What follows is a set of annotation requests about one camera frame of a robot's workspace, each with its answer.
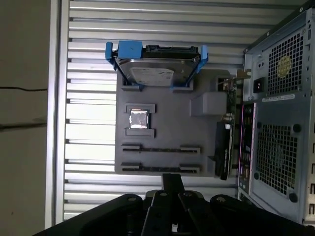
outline black mounting arm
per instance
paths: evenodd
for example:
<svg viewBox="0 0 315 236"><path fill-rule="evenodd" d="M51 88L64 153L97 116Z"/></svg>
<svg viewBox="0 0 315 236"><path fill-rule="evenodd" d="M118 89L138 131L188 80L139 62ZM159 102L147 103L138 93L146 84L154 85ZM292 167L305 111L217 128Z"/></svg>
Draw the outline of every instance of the black mounting arm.
<svg viewBox="0 0 315 236"><path fill-rule="evenodd" d="M249 227L241 227L244 222ZM185 191L179 174L163 174L162 190L124 194L36 236L315 236L304 227L226 195L210 202Z"/></svg>

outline black cable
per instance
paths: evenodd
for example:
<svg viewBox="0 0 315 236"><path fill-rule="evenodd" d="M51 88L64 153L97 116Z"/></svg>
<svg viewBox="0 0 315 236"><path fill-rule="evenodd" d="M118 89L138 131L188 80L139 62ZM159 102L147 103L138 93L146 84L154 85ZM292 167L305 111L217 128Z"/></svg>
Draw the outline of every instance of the black cable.
<svg viewBox="0 0 315 236"><path fill-rule="evenodd" d="M11 87L11 86L2 86L0 89L16 89L16 90L22 90L25 92L42 92L47 91L47 88L38 88L38 89L27 89L27 88L21 88L21 87Z"/></svg>
<svg viewBox="0 0 315 236"><path fill-rule="evenodd" d="M0 131L45 127L47 123L0 124Z"/></svg>

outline computer case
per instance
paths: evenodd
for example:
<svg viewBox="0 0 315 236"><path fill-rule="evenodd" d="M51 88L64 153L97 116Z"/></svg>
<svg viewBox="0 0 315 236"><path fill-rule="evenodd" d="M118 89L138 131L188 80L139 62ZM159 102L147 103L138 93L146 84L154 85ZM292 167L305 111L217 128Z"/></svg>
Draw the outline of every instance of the computer case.
<svg viewBox="0 0 315 236"><path fill-rule="evenodd" d="M315 1L244 50L239 192L315 224Z"/></svg>

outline gray mounting plate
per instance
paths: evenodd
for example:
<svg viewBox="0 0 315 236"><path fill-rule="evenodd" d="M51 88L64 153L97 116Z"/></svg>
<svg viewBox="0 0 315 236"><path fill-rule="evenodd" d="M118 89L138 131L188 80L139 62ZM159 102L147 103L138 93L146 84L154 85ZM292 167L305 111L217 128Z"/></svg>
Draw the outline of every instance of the gray mounting plate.
<svg viewBox="0 0 315 236"><path fill-rule="evenodd" d="M190 101L205 92L215 91L218 75L229 77L228 71L201 70L194 78L193 90L174 93L162 87L145 87L142 91L123 90L122 77L118 74L115 172L162 174L156 169L139 170L141 163L144 167L180 168L184 176L213 177L215 164L209 156L215 152L216 125L221 116L191 117ZM154 111L150 112L149 129L133 130L136 134L126 135L126 130L130 131L127 104L135 104L133 108L138 106L139 109L155 104ZM140 146L154 148L154 151L139 151ZM168 148L169 151L157 151L156 148Z"/></svg>

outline wall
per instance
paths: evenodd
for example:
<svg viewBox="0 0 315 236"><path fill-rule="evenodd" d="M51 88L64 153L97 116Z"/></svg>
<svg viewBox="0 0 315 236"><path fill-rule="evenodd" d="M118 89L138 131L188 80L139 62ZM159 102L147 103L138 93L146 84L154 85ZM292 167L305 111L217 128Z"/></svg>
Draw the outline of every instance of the wall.
<svg viewBox="0 0 315 236"><path fill-rule="evenodd" d="M46 88L49 0L4 0L0 7L0 86ZM0 90L0 124L47 113L47 92ZM0 133L0 235L44 228L46 128Z"/></svg>

